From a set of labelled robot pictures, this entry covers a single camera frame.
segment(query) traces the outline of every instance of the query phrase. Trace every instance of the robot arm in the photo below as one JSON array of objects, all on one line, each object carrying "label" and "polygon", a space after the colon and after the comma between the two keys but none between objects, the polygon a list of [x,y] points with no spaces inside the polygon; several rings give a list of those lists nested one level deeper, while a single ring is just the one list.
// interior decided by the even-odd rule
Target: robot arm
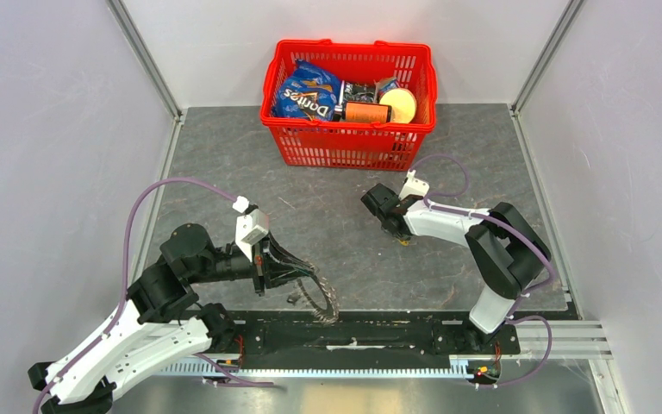
[{"label": "robot arm", "polygon": [[[202,305],[196,316],[179,322],[199,300],[191,284],[251,279],[262,296],[265,289],[302,276],[318,283],[310,264],[278,245],[265,213],[245,198],[233,207],[243,213],[237,218],[234,242],[215,248],[201,225],[180,226],[161,245],[156,263],[128,287],[125,309],[109,334],[104,331],[117,310],[70,354],[29,369],[34,389],[55,383],[49,390],[52,397],[41,407],[43,413],[106,413],[113,400],[163,367],[208,349],[227,350],[234,339],[234,322],[221,304]],[[78,361],[64,378],[55,378],[74,359]]]},{"label": "robot arm", "polygon": [[408,172],[398,196],[393,190],[377,184],[362,198],[366,208],[382,222],[382,229],[400,241],[413,235],[428,235],[468,247],[484,278],[486,287],[469,315],[469,322],[478,331],[478,340],[485,342],[496,333],[521,296],[521,292],[543,269],[536,256],[504,229],[471,213],[492,216],[504,221],[527,237],[548,259],[549,250],[514,206],[499,203],[493,209],[462,209],[453,214],[429,208],[423,197],[428,183]]}]

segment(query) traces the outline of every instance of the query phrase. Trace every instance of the blue snack bag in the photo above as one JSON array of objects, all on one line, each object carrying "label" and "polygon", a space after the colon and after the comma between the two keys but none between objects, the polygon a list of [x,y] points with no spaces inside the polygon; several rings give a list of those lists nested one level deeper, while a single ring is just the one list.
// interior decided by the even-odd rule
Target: blue snack bag
[{"label": "blue snack bag", "polygon": [[305,60],[278,89],[275,116],[331,121],[341,82],[332,73]]}]

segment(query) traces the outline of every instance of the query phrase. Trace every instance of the red basket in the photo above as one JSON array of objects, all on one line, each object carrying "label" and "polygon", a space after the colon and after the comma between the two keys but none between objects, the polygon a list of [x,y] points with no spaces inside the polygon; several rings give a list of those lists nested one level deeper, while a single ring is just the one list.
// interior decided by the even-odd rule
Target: red basket
[{"label": "red basket", "polygon": [[[321,122],[272,116],[276,92],[307,60],[339,79],[374,84],[396,76],[415,95],[417,112],[411,123]],[[331,166],[405,171],[425,135],[435,128],[438,90],[430,48],[387,43],[355,45],[322,41],[280,41],[267,68],[260,120],[270,129],[285,163],[290,166]]]}]

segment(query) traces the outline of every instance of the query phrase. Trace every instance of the gray mat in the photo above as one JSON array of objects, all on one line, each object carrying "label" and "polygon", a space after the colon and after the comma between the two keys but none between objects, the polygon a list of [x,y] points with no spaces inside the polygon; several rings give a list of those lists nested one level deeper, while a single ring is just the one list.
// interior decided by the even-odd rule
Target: gray mat
[{"label": "gray mat", "polygon": [[[272,233],[294,255],[311,261],[338,293],[342,310],[468,311],[484,287],[466,248],[417,237],[402,246],[380,229],[359,201],[377,182],[399,191],[403,172],[287,166],[256,107],[192,108],[178,138],[170,176],[191,176],[247,197],[271,218]],[[502,104],[437,106],[435,131],[417,158],[434,153],[457,156],[471,173],[471,189],[446,200],[461,207],[515,205],[546,239],[513,123]],[[462,186],[463,175],[448,161],[435,160],[418,177],[436,191]],[[183,223],[207,228],[216,246],[234,239],[237,214],[229,202],[194,185],[169,185],[149,249]],[[286,303],[293,286],[254,294],[250,280],[199,285],[203,302],[235,310],[296,309]],[[565,309],[557,281],[536,292],[523,310]]]}]

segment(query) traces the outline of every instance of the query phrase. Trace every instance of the white wall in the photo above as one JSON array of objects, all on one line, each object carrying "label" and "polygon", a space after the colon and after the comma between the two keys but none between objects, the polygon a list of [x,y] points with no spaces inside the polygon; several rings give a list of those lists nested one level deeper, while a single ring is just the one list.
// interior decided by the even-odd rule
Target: white wall
[{"label": "white wall", "polygon": [[171,127],[104,1],[0,0],[0,413],[31,412],[27,369],[116,305]]},{"label": "white wall", "polygon": [[662,2],[586,2],[523,119],[581,305],[662,412]]},{"label": "white wall", "polygon": [[567,0],[124,0],[183,107],[257,105],[282,39],[427,43],[441,103],[510,103]]}]

